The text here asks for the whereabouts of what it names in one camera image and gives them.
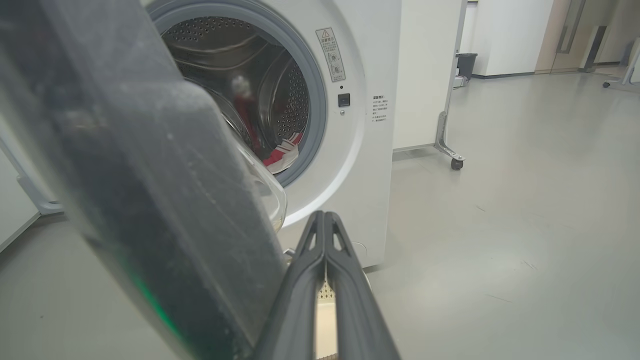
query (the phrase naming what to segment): scratch on floor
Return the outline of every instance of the scratch on floor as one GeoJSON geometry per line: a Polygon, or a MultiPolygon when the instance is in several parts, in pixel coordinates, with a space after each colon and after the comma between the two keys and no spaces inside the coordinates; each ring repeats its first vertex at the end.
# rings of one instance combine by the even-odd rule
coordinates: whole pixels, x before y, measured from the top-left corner
{"type": "Polygon", "coordinates": [[[528,262],[524,261],[525,264],[527,264],[528,267],[532,268],[533,270],[537,270],[538,268],[536,268],[535,266],[529,264],[528,262]]]}
{"type": "Polygon", "coordinates": [[[488,296],[488,297],[492,297],[494,299],[498,299],[498,300],[502,300],[502,301],[506,301],[506,302],[513,302],[513,301],[509,301],[507,299],[503,299],[501,297],[497,297],[497,296],[493,296],[493,295],[489,295],[489,294],[485,294],[485,295],[488,296]]]}

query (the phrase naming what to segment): washing machine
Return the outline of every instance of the washing machine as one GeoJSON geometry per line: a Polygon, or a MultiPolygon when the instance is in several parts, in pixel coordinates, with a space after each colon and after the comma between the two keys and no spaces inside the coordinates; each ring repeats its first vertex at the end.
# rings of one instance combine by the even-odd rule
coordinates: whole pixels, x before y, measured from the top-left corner
{"type": "Polygon", "coordinates": [[[183,76],[283,186],[283,249],[321,209],[341,216],[362,266],[383,262],[400,0],[143,5],[183,76]]]}

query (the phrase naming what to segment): washing machine drum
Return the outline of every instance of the washing machine drum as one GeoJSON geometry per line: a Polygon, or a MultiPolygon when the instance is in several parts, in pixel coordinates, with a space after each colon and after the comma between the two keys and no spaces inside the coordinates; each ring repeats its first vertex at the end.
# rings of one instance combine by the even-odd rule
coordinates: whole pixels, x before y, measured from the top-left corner
{"type": "Polygon", "coordinates": [[[209,92],[233,132],[265,165],[276,151],[299,152],[309,118],[307,83],[273,37],[237,19],[200,17],[170,27],[162,38],[182,75],[209,92]]]}

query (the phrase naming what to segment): black baseboard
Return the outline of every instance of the black baseboard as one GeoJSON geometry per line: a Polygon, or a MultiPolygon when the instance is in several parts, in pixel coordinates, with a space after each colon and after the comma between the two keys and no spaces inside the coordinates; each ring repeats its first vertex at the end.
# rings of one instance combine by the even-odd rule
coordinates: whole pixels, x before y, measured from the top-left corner
{"type": "Polygon", "coordinates": [[[594,63],[594,65],[602,66],[602,65],[620,65],[620,61],[605,61],[603,63],[594,63]]]}
{"type": "Polygon", "coordinates": [[[486,79],[512,78],[513,76],[526,76],[526,75],[533,75],[533,74],[534,72],[519,72],[517,74],[501,74],[501,75],[489,75],[489,76],[472,74],[471,77],[476,79],[486,80],[486,79]]]}

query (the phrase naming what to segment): red and white cloth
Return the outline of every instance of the red and white cloth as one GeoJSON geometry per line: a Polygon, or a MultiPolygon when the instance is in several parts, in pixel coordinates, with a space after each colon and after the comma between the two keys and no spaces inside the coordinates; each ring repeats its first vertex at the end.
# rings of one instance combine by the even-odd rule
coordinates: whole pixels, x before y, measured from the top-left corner
{"type": "Polygon", "coordinates": [[[262,161],[264,166],[272,174],[287,170],[298,158],[298,143],[301,139],[301,133],[293,133],[290,138],[283,139],[282,143],[273,149],[271,156],[262,161]]]}

